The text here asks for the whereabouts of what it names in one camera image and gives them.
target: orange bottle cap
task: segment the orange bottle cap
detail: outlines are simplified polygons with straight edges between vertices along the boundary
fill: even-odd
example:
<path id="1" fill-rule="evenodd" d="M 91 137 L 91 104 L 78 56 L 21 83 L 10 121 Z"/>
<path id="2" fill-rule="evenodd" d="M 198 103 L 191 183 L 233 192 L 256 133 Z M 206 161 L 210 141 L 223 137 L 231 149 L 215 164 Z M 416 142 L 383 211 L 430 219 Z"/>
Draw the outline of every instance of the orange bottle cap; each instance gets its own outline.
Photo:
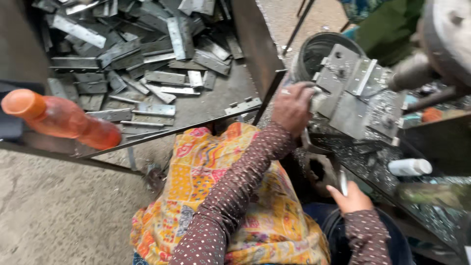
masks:
<path id="1" fill-rule="evenodd" d="M 29 89 L 17 89 L 3 98 L 1 108 L 6 114 L 31 119 L 36 118 L 46 110 L 46 103 L 38 93 Z"/>

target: green fabric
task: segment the green fabric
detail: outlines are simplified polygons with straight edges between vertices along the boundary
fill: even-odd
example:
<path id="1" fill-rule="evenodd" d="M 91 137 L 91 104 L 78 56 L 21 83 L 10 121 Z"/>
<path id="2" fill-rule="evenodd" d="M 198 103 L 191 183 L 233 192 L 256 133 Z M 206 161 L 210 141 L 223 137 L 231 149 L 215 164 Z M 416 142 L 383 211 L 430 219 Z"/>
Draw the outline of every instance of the green fabric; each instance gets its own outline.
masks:
<path id="1" fill-rule="evenodd" d="M 409 41 L 415 33 L 425 0 L 391 0 L 363 20 L 355 41 L 369 58 L 382 66 L 392 66 L 411 54 Z"/>

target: person's left hand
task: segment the person's left hand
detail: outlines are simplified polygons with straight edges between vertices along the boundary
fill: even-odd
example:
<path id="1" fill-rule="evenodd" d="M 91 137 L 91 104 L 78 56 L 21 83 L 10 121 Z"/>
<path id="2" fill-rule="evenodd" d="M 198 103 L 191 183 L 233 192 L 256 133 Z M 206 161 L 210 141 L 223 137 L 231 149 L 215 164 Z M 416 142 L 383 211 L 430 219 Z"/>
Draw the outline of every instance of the person's left hand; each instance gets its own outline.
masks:
<path id="1" fill-rule="evenodd" d="M 296 138 L 311 119 L 309 112 L 311 97 L 320 89 L 313 89 L 316 84 L 300 82 L 281 88 L 276 95 L 271 120 L 281 125 Z"/>

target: metal table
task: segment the metal table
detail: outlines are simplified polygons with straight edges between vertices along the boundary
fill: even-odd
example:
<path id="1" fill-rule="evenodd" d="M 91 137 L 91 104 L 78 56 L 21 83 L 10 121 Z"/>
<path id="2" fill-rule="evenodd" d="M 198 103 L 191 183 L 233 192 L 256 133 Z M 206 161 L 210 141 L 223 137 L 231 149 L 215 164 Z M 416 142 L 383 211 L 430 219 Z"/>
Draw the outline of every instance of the metal table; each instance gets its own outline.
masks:
<path id="1" fill-rule="evenodd" d="M 230 77 L 218 77 L 213 91 L 204 92 L 199 97 L 178 96 L 175 103 L 175 124 L 167 128 L 170 131 L 135 141 L 127 141 L 126 135 L 123 135 L 120 145 L 103 151 L 86 147 L 75 140 L 27 131 L 17 142 L 0 141 L 0 148 L 140 175 L 142 173 L 135 171 L 135 168 L 98 161 L 92 157 L 258 110 L 254 121 L 256 124 L 286 71 L 258 2 L 233 0 L 232 9 L 245 58 L 234 60 Z M 6 0 L 5 8 L 0 10 L 0 15 L 11 22 L 0 25 L 0 32 L 5 40 L 0 44 L 3 52 L 0 60 L 12 62 L 0 69 L 0 79 L 36 82 L 48 87 L 48 62 L 22 14 L 23 10 L 21 4 L 15 0 Z M 260 98 L 262 105 L 225 115 L 224 109 L 229 108 L 229 104 L 243 102 L 247 97 Z"/>

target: woman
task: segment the woman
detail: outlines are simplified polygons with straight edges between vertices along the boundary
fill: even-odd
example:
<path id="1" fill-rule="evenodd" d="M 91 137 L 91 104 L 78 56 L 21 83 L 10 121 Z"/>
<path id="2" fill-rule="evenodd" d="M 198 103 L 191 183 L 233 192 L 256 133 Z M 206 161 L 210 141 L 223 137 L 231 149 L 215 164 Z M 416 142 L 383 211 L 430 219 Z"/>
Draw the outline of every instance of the woman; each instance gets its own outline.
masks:
<path id="1" fill-rule="evenodd" d="M 236 123 L 220 137 L 206 128 L 177 137 L 163 195 L 133 218 L 131 243 L 149 264 L 328 264 L 325 236 L 302 211 L 276 161 L 311 115 L 312 83 L 281 89 L 263 130 Z M 344 214 L 351 264 L 390 264 L 388 232 L 369 198 L 328 187 Z"/>

